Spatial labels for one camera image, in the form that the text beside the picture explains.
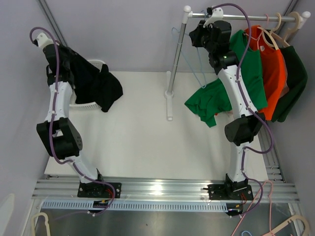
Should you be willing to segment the black t shirt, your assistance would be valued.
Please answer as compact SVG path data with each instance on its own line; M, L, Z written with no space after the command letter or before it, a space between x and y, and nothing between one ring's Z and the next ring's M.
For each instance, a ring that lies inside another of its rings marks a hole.
M74 92L76 104L95 102L103 112L108 112L111 106L123 95L119 80L109 71L106 64L98 69L85 58L69 47L60 46L60 52L70 60L70 70L74 76Z

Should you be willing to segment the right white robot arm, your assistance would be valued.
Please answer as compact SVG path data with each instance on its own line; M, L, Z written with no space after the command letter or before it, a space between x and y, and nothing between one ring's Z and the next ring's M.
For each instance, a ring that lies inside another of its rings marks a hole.
M189 33L192 45L208 52L209 64L227 92L234 120L227 124L224 133L231 146L231 161L224 182L224 194L230 199L237 198L248 190L246 176L246 150L258 134L265 120L253 105L242 80L240 62L230 49L231 24L217 20L209 25L204 20Z

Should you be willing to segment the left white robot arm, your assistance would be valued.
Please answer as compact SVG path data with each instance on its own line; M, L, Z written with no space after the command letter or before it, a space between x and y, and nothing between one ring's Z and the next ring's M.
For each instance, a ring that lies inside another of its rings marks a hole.
M73 52L62 45L49 44L43 48L48 61L47 83L50 104L44 122L36 131L48 154L60 165L69 165L79 176L80 183L88 187L95 197L105 194L106 185L99 170L82 156L83 141L69 119L70 99L75 79L71 71Z

